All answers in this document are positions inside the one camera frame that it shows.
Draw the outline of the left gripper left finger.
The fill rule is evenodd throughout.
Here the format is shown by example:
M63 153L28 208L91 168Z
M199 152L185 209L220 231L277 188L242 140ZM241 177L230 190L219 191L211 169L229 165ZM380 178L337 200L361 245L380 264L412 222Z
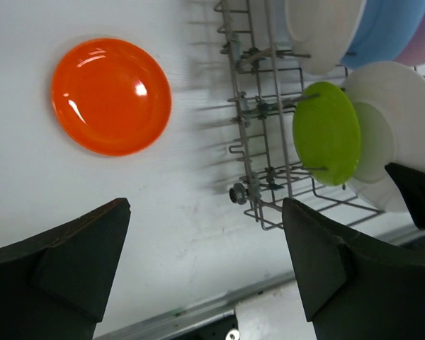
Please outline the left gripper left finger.
M0 248L0 339L92 339L130 224L116 198Z

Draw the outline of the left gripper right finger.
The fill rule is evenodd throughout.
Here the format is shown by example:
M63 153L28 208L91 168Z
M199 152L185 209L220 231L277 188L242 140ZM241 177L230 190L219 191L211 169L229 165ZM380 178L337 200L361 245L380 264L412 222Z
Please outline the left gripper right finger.
M286 198L285 238L318 339L425 339L425 252L370 237Z

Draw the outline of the lime green plate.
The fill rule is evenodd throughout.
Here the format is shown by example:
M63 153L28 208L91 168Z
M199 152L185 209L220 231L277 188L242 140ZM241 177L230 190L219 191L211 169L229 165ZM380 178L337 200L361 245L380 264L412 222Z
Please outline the lime green plate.
M320 183L340 186L361 157L361 128L348 96L335 84L308 86L293 116L293 141L302 165Z

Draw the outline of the white plate teal rim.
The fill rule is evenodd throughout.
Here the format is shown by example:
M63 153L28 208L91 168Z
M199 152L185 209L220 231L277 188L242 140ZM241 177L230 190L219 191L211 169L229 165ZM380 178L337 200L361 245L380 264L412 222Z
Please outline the white plate teal rim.
M405 213L385 166L425 172L425 78L397 62L374 62L354 70L342 86L361 129L361 158L347 185L379 210Z

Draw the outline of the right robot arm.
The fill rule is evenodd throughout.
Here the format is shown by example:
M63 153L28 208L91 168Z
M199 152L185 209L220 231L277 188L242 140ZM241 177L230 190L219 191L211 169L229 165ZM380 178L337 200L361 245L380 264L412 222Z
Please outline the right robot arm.
M425 173L396 163L385 170L398 187L417 229L425 231Z

